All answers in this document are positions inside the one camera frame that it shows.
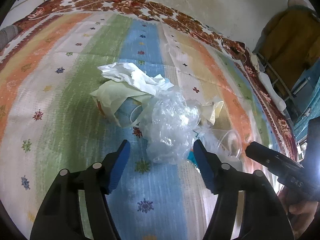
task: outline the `colorful striped bedsheet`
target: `colorful striped bedsheet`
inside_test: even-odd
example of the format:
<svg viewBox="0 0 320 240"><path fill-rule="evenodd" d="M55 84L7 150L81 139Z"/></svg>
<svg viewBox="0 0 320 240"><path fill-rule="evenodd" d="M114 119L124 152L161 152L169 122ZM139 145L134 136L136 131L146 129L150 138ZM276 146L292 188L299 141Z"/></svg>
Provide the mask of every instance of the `colorful striped bedsheet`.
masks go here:
<svg viewBox="0 0 320 240"><path fill-rule="evenodd" d="M166 18L147 14L139 5L141 16L134 11L137 0L113 0L115 10L101 9L106 7L102 3L98 9L68 7L69 12L55 12L69 1L74 3L46 2L18 22L24 32L0 56L0 197L26 237L60 169L83 170L127 139L131 155L119 186L108 196L122 239L202 239L216 196L205 188L201 175L187 161L151 163L139 129L109 123L89 96L105 82L97 66L115 61L133 62L149 76L169 78L186 99L204 103L214 96L222 98L225 104L214 127L236 129L243 142L244 170L263 170L279 189L274 176L247 158L244 150L258 141L294 158L292 133L281 116L275 118L274 104L239 43L233 47L232 41L218 38L217 48L200 41L190 28L173 28ZM47 15L49 9L54 13ZM245 58L236 59L231 47ZM118 114L128 116L136 106L128 101ZM84 229L92 238L83 192L79 196Z"/></svg>

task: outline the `trash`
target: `trash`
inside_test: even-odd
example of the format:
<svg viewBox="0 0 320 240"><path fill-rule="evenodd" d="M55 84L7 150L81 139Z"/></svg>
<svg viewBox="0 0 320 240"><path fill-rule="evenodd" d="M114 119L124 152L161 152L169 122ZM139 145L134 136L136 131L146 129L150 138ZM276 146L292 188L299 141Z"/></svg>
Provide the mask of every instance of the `trash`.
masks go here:
<svg viewBox="0 0 320 240"><path fill-rule="evenodd" d="M115 62L100 66L98 69L102 71L103 77L111 80L102 84L90 95L100 112L120 127L122 125L115 116L115 112L127 98L141 102L144 109L153 95L173 87L167 78L163 78L160 74L154 78L149 77L133 63ZM136 125L138 120L136 119L129 126Z"/></svg>
<svg viewBox="0 0 320 240"><path fill-rule="evenodd" d="M148 140L151 161L176 164L188 157L200 111L195 104L187 104L180 91L159 92L140 116L139 129Z"/></svg>
<svg viewBox="0 0 320 240"><path fill-rule="evenodd" d="M128 85L126 82L115 82L113 80L105 82L90 95L102 115L120 127L121 125L115 116L115 112L127 98L131 97L141 102L142 105L146 105L151 98L151 95Z"/></svg>
<svg viewBox="0 0 320 240"><path fill-rule="evenodd" d="M212 102L201 105L201 119L207 119L212 125L214 125L216 118L219 117L221 109L223 107L223 101L219 97L214 97Z"/></svg>
<svg viewBox="0 0 320 240"><path fill-rule="evenodd" d="M229 163L237 171L243 170L242 162L239 160L242 151L241 137L236 130L217 130L204 122L197 126L194 132L197 134L196 139L201 140L205 149L216 154L222 163ZM188 160L198 170L193 152L189 153Z"/></svg>
<svg viewBox="0 0 320 240"><path fill-rule="evenodd" d="M174 85L160 74L154 78L149 77L140 70L134 63L120 63L104 65L98 67L102 71L102 76L116 82L127 82L130 86L155 96L159 91L167 90Z"/></svg>

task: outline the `clear plastic cup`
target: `clear plastic cup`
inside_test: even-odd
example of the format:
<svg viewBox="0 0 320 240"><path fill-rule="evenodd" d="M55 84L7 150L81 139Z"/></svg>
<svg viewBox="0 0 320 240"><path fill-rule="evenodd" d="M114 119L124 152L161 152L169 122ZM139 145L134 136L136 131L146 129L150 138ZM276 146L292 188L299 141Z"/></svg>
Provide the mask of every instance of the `clear plastic cup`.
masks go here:
<svg viewBox="0 0 320 240"><path fill-rule="evenodd" d="M228 156L238 158L242 151L241 137L236 130L211 130L217 139L217 148Z"/></svg>

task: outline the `white tissue paper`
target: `white tissue paper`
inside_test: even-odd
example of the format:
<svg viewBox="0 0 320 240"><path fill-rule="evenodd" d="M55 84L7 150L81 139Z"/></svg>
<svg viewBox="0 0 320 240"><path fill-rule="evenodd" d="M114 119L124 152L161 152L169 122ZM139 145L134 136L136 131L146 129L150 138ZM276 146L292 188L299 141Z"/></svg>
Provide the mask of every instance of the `white tissue paper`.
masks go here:
<svg viewBox="0 0 320 240"><path fill-rule="evenodd" d="M160 74L154 78L149 77L134 63L115 62L98 67L102 76L116 82L127 82L130 86L155 96L159 91L173 87L173 84Z"/></svg>

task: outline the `gray pillow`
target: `gray pillow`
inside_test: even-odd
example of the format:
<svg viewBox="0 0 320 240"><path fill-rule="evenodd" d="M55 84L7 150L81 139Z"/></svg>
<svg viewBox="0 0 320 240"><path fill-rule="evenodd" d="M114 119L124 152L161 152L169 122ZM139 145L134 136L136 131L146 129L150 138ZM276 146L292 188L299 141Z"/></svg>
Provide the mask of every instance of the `gray pillow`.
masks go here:
<svg viewBox="0 0 320 240"><path fill-rule="evenodd" d="M22 29L16 25L9 25L0 30L0 50L12 41L21 31Z"/></svg>

